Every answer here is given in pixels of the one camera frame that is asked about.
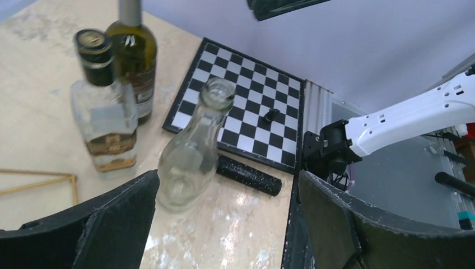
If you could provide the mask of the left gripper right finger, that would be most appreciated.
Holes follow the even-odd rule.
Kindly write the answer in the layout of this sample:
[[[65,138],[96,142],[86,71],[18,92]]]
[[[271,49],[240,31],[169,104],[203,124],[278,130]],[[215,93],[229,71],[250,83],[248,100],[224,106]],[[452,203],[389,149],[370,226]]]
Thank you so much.
[[[299,194],[317,268],[473,268],[474,231],[385,211],[302,170]]]

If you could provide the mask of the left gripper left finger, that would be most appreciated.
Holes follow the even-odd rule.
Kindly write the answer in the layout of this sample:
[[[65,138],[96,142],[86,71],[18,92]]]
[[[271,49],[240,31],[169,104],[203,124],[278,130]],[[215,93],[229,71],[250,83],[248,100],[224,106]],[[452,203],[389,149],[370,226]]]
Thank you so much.
[[[2,268],[139,268],[160,180],[147,171],[56,214],[1,231]]]

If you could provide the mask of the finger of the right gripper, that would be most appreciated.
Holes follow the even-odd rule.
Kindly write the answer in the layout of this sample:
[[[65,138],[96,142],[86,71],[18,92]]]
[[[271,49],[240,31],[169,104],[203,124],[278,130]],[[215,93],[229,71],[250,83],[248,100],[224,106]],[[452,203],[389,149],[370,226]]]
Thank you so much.
[[[247,0],[258,21],[267,20],[305,7],[328,2],[329,0]]]

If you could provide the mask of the clear glass bottle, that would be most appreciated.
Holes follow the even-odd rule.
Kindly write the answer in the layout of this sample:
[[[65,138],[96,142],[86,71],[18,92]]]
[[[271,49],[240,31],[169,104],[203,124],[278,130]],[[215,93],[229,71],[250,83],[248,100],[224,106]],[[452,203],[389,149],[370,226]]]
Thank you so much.
[[[189,123],[162,150],[157,200],[164,209],[186,211],[209,186],[217,170],[218,133],[234,97],[230,81],[210,78],[199,93]]]

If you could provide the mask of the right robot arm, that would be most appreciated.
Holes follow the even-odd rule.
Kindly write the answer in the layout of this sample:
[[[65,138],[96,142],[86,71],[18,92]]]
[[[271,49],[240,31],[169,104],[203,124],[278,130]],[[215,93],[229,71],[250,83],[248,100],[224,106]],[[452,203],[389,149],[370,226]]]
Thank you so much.
[[[474,122],[474,65],[464,65],[430,89],[425,77],[437,57],[474,36],[473,1],[248,1],[258,21],[318,6],[306,34],[316,32],[347,96],[377,111],[306,132],[299,165],[320,178],[392,144]],[[444,48],[443,41],[455,38]]]

